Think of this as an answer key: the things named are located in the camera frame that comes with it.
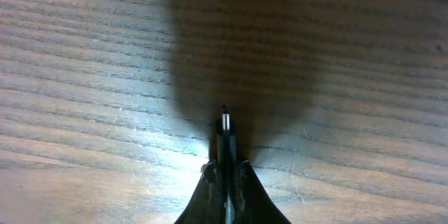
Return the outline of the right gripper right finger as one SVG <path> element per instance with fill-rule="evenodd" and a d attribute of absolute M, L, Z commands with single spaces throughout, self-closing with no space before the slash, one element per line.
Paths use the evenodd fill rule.
<path fill-rule="evenodd" d="M 234 167 L 235 224 L 291 224 L 270 199 L 249 161 Z"/>

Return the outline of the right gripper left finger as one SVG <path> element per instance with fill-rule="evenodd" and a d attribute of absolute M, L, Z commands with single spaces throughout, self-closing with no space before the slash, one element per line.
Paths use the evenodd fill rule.
<path fill-rule="evenodd" d="M 215 160 L 201 167 L 201 176 L 190 201 L 174 224 L 223 224 L 225 220 L 223 175 Z"/>

